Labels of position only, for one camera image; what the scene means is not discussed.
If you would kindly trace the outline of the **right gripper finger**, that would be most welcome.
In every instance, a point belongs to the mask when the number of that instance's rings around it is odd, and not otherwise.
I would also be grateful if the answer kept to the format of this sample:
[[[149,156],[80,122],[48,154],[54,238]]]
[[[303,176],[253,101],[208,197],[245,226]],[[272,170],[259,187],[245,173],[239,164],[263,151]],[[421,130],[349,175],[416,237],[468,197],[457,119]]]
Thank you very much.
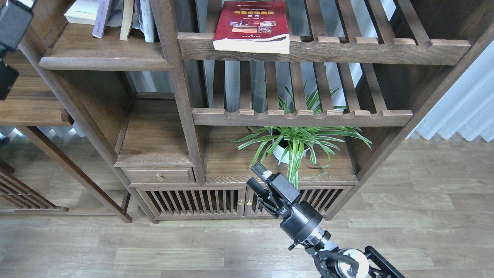
[[[261,162],[257,162],[252,166],[252,172],[261,178],[263,182],[270,182],[273,180],[273,173],[262,165]]]
[[[247,185],[252,189],[257,197],[267,197],[269,195],[268,190],[263,188],[263,186],[258,183],[258,181],[254,177],[251,177],[247,181]]]

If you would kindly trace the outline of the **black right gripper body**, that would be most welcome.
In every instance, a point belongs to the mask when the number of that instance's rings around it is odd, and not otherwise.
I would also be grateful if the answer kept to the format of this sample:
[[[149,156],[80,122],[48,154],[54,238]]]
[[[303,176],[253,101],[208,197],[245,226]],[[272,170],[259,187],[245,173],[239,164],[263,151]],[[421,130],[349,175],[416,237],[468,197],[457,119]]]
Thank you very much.
[[[282,216],[281,229],[295,242],[320,242],[321,214],[307,201],[300,200],[301,194],[281,174],[262,173],[258,176],[267,189],[258,185],[258,204],[274,218]]]

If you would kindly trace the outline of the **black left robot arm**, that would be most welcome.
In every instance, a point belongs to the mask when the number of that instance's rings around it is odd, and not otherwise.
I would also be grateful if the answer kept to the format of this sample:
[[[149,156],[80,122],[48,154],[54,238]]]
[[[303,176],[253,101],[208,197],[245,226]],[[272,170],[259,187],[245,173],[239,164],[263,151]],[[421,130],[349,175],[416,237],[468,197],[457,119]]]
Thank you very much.
[[[5,64],[7,52],[16,51],[26,33],[34,14],[35,0],[7,0],[1,7],[0,15],[0,99],[5,100],[14,86],[19,72]]]

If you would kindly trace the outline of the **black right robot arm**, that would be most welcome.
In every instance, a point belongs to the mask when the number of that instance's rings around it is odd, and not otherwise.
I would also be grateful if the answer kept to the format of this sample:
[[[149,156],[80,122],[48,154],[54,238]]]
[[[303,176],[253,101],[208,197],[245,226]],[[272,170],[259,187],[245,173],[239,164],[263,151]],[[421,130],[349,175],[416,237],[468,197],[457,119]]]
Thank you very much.
[[[299,244],[304,246],[323,278],[403,277],[372,246],[364,251],[340,249],[331,241],[331,234],[320,227],[322,215],[307,201],[301,200],[300,192],[281,173],[273,174],[261,163],[256,163],[252,171],[267,188],[255,178],[247,185],[265,210],[274,218],[282,217],[280,227],[293,240],[289,250]]]

